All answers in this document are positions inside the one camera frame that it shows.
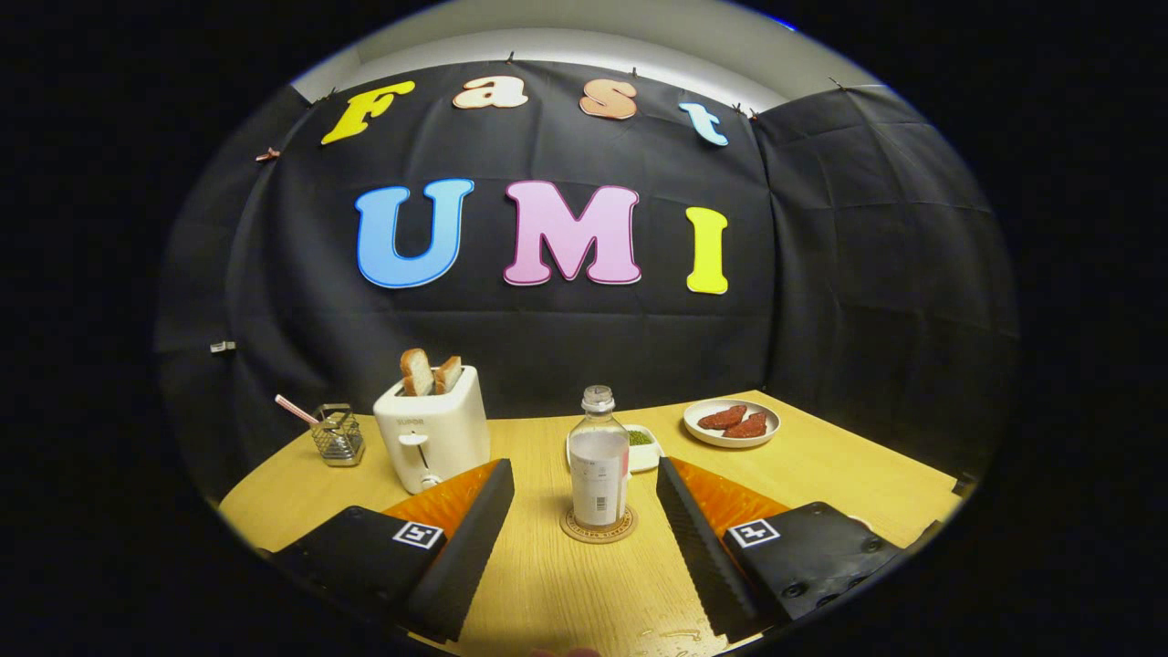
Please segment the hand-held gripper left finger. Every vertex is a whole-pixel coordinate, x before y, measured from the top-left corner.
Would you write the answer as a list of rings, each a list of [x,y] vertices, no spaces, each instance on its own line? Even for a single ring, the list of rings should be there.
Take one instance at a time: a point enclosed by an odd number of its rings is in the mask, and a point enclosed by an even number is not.
[[[456,641],[515,492],[493,459],[388,510],[350,505],[272,561],[371,622]]]

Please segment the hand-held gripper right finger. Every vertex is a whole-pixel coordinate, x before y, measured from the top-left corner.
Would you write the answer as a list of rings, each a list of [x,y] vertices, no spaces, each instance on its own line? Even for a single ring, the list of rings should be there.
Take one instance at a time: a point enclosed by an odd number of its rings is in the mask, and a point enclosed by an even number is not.
[[[790,509],[663,457],[656,495],[714,632],[776,631],[875,578],[901,547],[825,502]]]

